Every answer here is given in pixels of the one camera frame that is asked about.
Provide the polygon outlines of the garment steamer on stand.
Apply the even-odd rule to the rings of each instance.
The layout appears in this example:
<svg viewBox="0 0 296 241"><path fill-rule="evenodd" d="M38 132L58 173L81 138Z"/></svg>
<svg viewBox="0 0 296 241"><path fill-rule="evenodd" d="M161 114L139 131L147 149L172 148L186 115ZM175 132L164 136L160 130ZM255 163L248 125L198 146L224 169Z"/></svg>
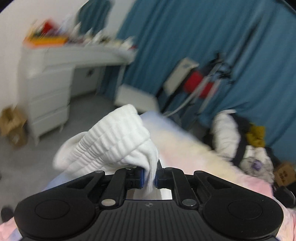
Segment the garment steamer on stand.
<svg viewBox="0 0 296 241"><path fill-rule="evenodd" d="M187 110L198 99L203 99L198 113L201 113L218 90L222 80L229 80L232 75L232 67L226 63L224 54L219 52L215 58L209 61L202 69L193 69L181 83L182 90L188 97L175 110L164 113L166 117L172 117L179 111Z"/></svg>

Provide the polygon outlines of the red cloth on chair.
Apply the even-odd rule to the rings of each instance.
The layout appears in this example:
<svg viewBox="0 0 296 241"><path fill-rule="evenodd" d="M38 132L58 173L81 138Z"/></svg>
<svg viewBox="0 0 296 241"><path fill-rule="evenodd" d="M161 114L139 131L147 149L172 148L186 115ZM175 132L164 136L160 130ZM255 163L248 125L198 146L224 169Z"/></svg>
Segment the red cloth on chair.
<svg viewBox="0 0 296 241"><path fill-rule="evenodd" d="M187 94L191 94L197 87L200 86L203 78L204 78L204 76L199 71L194 70L193 72L191 72L189 74L189 77L185 81L185 84L183 87L184 91ZM208 82L206 84L206 86L203 88L203 90L201 91L199 98L205 99L208 96L213 85L214 85L213 82Z"/></svg>

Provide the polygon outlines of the white sweatpants with striped band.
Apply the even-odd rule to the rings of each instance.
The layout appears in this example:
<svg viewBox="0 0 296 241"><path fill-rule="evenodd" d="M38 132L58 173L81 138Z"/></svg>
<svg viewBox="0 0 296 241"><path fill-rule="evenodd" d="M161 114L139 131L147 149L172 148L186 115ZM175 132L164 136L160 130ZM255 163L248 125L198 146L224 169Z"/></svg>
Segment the white sweatpants with striped band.
<svg viewBox="0 0 296 241"><path fill-rule="evenodd" d="M156 189L159 152L135 107L124 105L107 114L89 131L68 139L53 158L53 167L80 177L97 170L113 174L125 167L144 169L144 187L134 199L169 200L168 189Z"/></svg>

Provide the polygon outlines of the white and black chair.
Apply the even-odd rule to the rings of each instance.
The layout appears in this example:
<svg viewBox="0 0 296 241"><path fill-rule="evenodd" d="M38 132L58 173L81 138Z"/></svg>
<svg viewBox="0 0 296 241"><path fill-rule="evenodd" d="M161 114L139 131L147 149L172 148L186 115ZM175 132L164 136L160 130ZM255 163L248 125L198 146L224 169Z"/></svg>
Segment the white and black chair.
<svg viewBox="0 0 296 241"><path fill-rule="evenodd" d="M144 92L128 84L121 84L115 92L114 105L117 107L132 104L139 113L147 111L163 112L159 106L158 98L162 93L171 101L177 90L181 88L185 78L197 67L199 63L186 57L178 62L168 78L164 81L156 95Z"/></svg>

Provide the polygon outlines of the orange box on table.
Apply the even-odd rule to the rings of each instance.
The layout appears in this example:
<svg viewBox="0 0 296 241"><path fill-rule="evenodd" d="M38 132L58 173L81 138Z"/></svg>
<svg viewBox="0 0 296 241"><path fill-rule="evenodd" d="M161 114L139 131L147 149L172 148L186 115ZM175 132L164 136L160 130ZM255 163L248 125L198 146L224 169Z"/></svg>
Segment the orange box on table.
<svg viewBox="0 0 296 241"><path fill-rule="evenodd" d="M56 47L65 45L68 37L65 36L31 36L23 40L23 44L32 48Z"/></svg>

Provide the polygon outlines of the grey jacket with purple label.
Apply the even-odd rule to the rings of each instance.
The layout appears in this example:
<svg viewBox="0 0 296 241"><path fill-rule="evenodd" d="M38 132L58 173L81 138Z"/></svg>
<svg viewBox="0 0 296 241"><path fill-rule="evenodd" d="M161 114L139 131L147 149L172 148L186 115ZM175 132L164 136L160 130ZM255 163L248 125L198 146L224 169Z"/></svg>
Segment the grey jacket with purple label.
<svg viewBox="0 0 296 241"><path fill-rule="evenodd" d="M265 148L247 145L239 168L247 175L264 180L269 184L274 182L273 163Z"/></svg>

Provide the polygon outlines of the cloud-shaped blue mirror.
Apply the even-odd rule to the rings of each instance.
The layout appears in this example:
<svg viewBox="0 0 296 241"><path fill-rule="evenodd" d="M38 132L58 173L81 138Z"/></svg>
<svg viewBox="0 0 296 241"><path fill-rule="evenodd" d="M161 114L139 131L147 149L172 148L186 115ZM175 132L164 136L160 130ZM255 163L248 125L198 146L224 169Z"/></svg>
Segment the cloud-shaped blue mirror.
<svg viewBox="0 0 296 241"><path fill-rule="evenodd" d="M84 35L89 30L95 35L105 27L106 19L113 2L108 0L90 0L78 11L76 24L80 24L79 34Z"/></svg>

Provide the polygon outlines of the mustard yellow garment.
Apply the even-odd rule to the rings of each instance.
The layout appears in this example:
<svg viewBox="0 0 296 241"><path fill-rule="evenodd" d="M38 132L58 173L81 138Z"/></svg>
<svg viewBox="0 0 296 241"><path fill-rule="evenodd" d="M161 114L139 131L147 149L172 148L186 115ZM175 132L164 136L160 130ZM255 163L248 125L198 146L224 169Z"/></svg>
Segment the mustard yellow garment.
<svg viewBox="0 0 296 241"><path fill-rule="evenodd" d="M245 134L247 143L255 148L265 147L265 127L251 124Z"/></svg>

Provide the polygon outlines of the blue curtain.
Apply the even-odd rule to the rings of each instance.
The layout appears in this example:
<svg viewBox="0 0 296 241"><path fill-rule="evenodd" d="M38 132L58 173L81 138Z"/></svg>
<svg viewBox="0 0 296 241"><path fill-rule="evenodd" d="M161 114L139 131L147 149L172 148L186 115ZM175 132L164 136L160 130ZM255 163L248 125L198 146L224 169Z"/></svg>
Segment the blue curtain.
<svg viewBox="0 0 296 241"><path fill-rule="evenodd" d="M265 126L267 145L295 160L295 12L280 1L136 1L118 37L134 37L135 61L123 82L156 94L175 65L189 57L207 64L218 52L232 66L200 115L236 109Z"/></svg>

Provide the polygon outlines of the white dressing table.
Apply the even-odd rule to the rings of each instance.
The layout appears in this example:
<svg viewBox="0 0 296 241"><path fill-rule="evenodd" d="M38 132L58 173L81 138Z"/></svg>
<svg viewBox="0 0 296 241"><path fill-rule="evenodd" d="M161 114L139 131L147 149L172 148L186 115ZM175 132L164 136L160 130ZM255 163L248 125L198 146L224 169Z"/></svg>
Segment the white dressing table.
<svg viewBox="0 0 296 241"><path fill-rule="evenodd" d="M35 143L69 118L75 68L120 66L118 80L135 59L136 51L120 47L68 44L62 47L23 46L18 64L18 107L27 118Z"/></svg>

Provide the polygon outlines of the cardboard box on floor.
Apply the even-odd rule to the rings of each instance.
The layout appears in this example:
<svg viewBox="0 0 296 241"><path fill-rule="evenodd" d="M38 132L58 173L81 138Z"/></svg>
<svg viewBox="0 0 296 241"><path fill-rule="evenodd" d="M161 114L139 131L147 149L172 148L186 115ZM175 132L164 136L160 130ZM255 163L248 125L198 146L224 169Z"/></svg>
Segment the cardboard box on floor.
<svg viewBox="0 0 296 241"><path fill-rule="evenodd" d="M1 136L7 137L15 148L27 144L26 125L27 119L17 108L9 106L1 112Z"/></svg>

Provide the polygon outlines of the brown paper shopping bag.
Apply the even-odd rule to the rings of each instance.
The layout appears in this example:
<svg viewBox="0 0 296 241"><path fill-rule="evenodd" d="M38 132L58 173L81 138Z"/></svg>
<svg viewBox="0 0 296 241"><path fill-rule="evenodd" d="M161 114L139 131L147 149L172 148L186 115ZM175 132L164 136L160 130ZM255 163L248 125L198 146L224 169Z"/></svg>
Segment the brown paper shopping bag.
<svg viewBox="0 0 296 241"><path fill-rule="evenodd" d="M274 171L275 183L280 186L287 187L288 185L295 182L295 169L289 162L285 162L277 166Z"/></svg>

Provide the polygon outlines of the black garment on pile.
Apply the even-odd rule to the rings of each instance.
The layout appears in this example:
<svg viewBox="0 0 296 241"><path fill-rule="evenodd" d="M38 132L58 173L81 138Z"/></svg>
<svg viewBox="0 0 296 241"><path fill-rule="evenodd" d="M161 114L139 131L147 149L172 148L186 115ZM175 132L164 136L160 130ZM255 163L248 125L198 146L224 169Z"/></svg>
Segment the black garment on pile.
<svg viewBox="0 0 296 241"><path fill-rule="evenodd" d="M215 116L212 127L206 130L202 141L238 167L245 154L245 134L250 125L246 118L234 110L224 110Z"/></svg>

